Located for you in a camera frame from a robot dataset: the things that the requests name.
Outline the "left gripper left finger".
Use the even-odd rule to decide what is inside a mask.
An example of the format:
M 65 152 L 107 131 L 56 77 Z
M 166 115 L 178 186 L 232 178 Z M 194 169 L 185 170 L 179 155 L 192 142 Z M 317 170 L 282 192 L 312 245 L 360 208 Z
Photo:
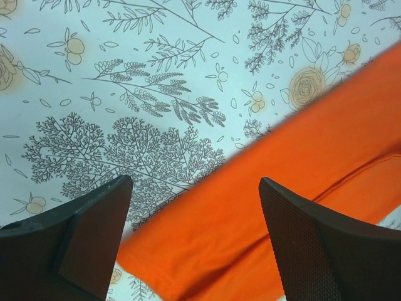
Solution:
M 132 188 L 119 176 L 1 228 L 1 300 L 105 300 Z

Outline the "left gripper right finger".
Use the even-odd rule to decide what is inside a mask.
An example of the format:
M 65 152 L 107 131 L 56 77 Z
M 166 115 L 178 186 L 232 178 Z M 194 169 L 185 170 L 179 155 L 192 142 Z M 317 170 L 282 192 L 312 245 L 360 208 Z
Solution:
M 305 199 L 268 177 L 264 219 L 287 300 L 400 300 L 400 232 Z

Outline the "orange t-shirt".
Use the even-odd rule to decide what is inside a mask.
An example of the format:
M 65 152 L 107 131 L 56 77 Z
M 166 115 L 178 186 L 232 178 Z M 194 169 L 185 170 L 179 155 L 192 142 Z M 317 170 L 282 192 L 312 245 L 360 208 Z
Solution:
M 163 300 L 280 298 L 262 177 L 372 224 L 399 207 L 400 46 L 151 217 L 118 264 Z

